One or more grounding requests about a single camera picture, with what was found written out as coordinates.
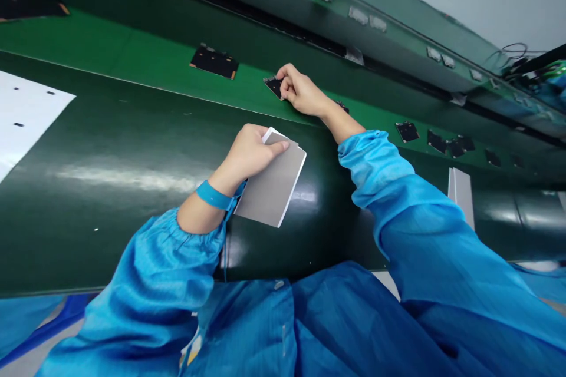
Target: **blue anti-static wrist strap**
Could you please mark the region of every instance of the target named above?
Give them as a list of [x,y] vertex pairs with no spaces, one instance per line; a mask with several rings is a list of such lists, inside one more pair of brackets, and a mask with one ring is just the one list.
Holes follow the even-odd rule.
[[[236,207],[236,201],[238,200],[238,197],[242,195],[245,187],[246,187],[246,182],[244,181],[242,184],[240,184],[234,196],[228,197],[225,194],[222,194],[219,191],[217,191],[217,189],[212,187],[209,184],[208,180],[206,180],[199,186],[199,188],[196,189],[196,194],[198,194],[199,197],[205,202],[207,202],[209,205],[217,207],[218,209],[224,209],[225,211],[228,212],[224,217],[222,223],[222,225],[226,225],[226,223],[232,216],[232,212],[234,212],[234,208]],[[225,283],[228,281],[226,277],[227,256],[228,256],[228,252],[226,251],[226,239],[224,238],[224,282]]]
[[196,194],[198,194],[199,197],[209,205],[217,207],[218,209],[230,211],[230,209],[232,209],[236,204],[238,197],[242,195],[244,185],[245,183],[242,183],[240,187],[238,187],[236,194],[234,194],[233,197],[228,197],[217,191],[209,184],[208,180],[206,180],[199,186],[199,188],[196,189]]

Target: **person's left hand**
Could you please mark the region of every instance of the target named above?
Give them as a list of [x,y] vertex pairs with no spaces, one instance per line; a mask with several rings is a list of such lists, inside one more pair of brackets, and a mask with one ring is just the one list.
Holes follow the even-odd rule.
[[224,162],[209,178],[209,184],[227,196],[233,196],[238,186],[246,179],[259,174],[273,159],[289,147],[289,142],[280,141],[265,145],[261,137],[268,128],[245,124],[240,130]]

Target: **small black module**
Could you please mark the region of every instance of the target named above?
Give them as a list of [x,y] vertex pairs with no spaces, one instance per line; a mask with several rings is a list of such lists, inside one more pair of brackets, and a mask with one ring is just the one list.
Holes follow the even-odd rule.
[[464,152],[476,150],[476,146],[473,143],[471,137],[466,135],[459,135],[458,136],[458,143],[464,149]]
[[450,156],[452,156],[454,159],[466,153],[466,151],[460,145],[460,140],[458,138],[455,138],[454,140],[448,140],[446,144],[448,145]]
[[231,80],[234,79],[238,70],[238,62],[233,57],[226,53],[217,52],[213,48],[207,47],[206,44],[201,44],[196,50],[190,66]]
[[338,102],[336,100],[334,100],[334,103],[336,103],[338,106],[340,106],[342,109],[344,109],[344,111],[350,115],[350,109],[348,109],[346,106],[344,106],[344,103],[342,102]]
[[279,100],[283,100],[281,98],[281,83],[282,82],[283,82],[283,79],[278,80],[274,76],[269,77],[269,78],[264,78],[265,85],[267,85],[267,87],[273,92],[273,94],[275,94],[277,96],[277,98]]
[[415,127],[413,123],[405,121],[403,123],[396,123],[395,126],[404,143],[408,143],[420,137],[417,127]]
[[0,22],[67,15],[62,0],[0,0]]
[[511,155],[511,159],[513,159],[513,165],[515,168],[525,169],[525,163],[523,162],[523,158],[519,155]]
[[491,151],[490,149],[486,149],[485,157],[488,160],[489,164],[497,166],[497,168],[501,168],[501,159],[499,159],[499,156],[497,156],[495,152]]
[[428,143],[440,153],[446,154],[446,141],[432,130],[429,130]]

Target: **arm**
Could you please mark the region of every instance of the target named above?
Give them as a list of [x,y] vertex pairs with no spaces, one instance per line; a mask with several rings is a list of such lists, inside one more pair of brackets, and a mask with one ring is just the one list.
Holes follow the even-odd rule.
[[[415,175],[386,132],[364,132],[292,65],[281,68],[280,76],[287,80],[281,85],[283,96],[298,110],[321,117],[340,144],[340,163],[351,170],[357,187],[352,199],[376,218],[376,243],[390,261],[403,305],[421,324],[439,333],[463,331],[465,317],[441,323],[438,317],[446,317],[448,307],[566,346],[559,342],[560,331],[566,330],[562,317],[478,239],[456,204]],[[443,308],[436,316],[434,305]]]
[[[212,187],[233,195],[287,148],[263,145],[266,130],[244,126],[210,177]],[[150,219],[126,247],[110,284],[87,307],[79,334],[50,352],[38,376],[177,375],[180,351],[198,325],[192,312],[213,288],[224,214],[193,193],[181,208]]]

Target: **hand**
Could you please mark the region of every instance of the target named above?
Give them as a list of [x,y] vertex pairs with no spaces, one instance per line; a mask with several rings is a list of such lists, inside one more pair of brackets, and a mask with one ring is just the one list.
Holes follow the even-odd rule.
[[267,130],[259,125],[245,124],[224,162],[208,179],[209,184],[222,194],[233,196],[243,181],[259,174],[273,159],[287,150],[287,141],[263,144],[261,137]]
[[292,64],[283,66],[276,77],[278,80],[283,78],[281,98],[287,99],[295,109],[305,115],[323,118],[329,109],[336,106],[308,76],[297,71]]

